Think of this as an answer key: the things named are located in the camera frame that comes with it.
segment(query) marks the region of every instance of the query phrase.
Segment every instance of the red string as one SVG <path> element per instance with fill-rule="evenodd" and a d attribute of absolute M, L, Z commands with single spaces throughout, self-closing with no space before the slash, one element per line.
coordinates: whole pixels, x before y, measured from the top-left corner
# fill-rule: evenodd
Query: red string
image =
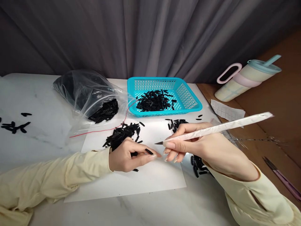
<path fill-rule="evenodd" d="M 123 123 L 124 123 L 125 120 L 126 120 L 126 116 L 128 115 L 129 108 L 126 110 L 125 119 L 124 119 Z M 92 133 L 92 132 L 102 132 L 102 131 L 107 131 L 107 130 L 91 131 L 91 132 L 87 132 L 87 133 L 82 133 L 82 134 L 78 134 L 78 135 L 75 135 L 75 136 L 71 136 L 71 137 L 69 137 L 69 138 L 78 137 L 78 136 L 80 136 L 80 135 L 84 135 L 84 134 L 88 134 L 88 133 Z"/>

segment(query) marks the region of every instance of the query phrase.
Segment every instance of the paper note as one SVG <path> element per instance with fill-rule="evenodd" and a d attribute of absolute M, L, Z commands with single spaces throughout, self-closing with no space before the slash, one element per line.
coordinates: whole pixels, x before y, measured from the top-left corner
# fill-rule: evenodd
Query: paper note
<path fill-rule="evenodd" d="M 139 141 L 163 154 L 164 147 L 154 143 L 165 140 L 171 135 L 168 121 L 162 119 L 139 119 L 145 127 L 140 125 Z M 135 119 L 126 120 L 126 124 L 139 123 Z M 113 130 L 90 133 L 84 142 L 82 152 L 93 149 L 103 149 L 107 136 Z M 94 182 L 87 183 L 69 195 L 64 202 L 76 202 L 91 199 L 109 198 L 133 195 L 147 192 L 163 191 L 186 187 L 181 164 L 164 162 L 164 157 L 157 158 L 144 166 L 138 167 L 139 172 L 114 172 Z"/>
<path fill-rule="evenodd" d="M 225 104 L 222 104 L 216 100 L 211 99 L 211 106 L 214 112 L 228 121 L 234 121 L 237 119 L 241 119 L 245 116 L 245 111 L 242 109 L 231 108 Z"/>

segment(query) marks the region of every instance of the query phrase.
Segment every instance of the white marble surface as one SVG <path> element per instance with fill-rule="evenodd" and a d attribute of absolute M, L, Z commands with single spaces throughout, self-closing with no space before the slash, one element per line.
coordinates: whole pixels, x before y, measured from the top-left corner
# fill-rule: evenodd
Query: white marble surface
<path fill-rule="evenodd" d="M 81 150 L 85 136 L 71 142 L 66 139 L 73 122 L 72 108 L 52 89 L 56 78 L 33 74 L 10 74 L 0 78 L 2 123 L 15 121 L 18 125 L 31 121 L 26 134 L 13 135 L 0 129 L 1 171 Z M 127 90 L 126 80 L 109 81 Z M 203 109 L 169 118 L 198 122 L 195 119 L 203 114 L 203 121 L 217 119 L 197 86 L 189 86 Z M 21 112 L 33 115 L 25 118 Z M 190 155 L 184 158 L 182 169 L 187 188 L 72 203 L 43 202 L 34 209 L 30 225 L 237 225 L 217 181 L 211 175 L 196 178 Z"/>

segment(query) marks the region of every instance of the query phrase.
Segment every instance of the plastic basket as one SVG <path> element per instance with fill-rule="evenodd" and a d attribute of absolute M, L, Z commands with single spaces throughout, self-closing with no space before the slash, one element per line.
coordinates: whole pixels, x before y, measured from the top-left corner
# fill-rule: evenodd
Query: plastic basket
<path fill-rule="evenodd" d="M 161 116 L 161 115 L 180 115 L 188 112 L 200 111 L 203 106 L 197 99 L 187 83 L 181 78 L 160 78 L 160 77 L 131 77 L 128 79 L 128 93 L 133 97 L 141 98 L 147 91 L 167 90 L 173 97 L 168 97 L 169 103 L 174 103 L 174 110 L 170 107 L 164 111 L 141 112 L 136 108 L 138 102 L 133 104 L 129 109 L 136 117 Z"/>

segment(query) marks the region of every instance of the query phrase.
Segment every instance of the cream long-sleeve shirt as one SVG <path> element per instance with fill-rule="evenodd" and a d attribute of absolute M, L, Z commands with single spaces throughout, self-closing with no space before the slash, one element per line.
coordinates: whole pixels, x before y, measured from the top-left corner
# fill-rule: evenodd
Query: cream long-sleeve shirt
<path fill-rule="evenodd" d="M 75 191 L 80 184 L 111 173 L 108 155 L 109 148 L 76 153 L 1 174 L 0 225 L 26 226 L 33 214 L 32 208 L 44 199 L 53 203 Z M 224 188 L 232 215 L 240 226 L 301 226 L 300 211 L 259 169 L 260 178 L 253 182 L 237 181 L 208 169 Z"/>

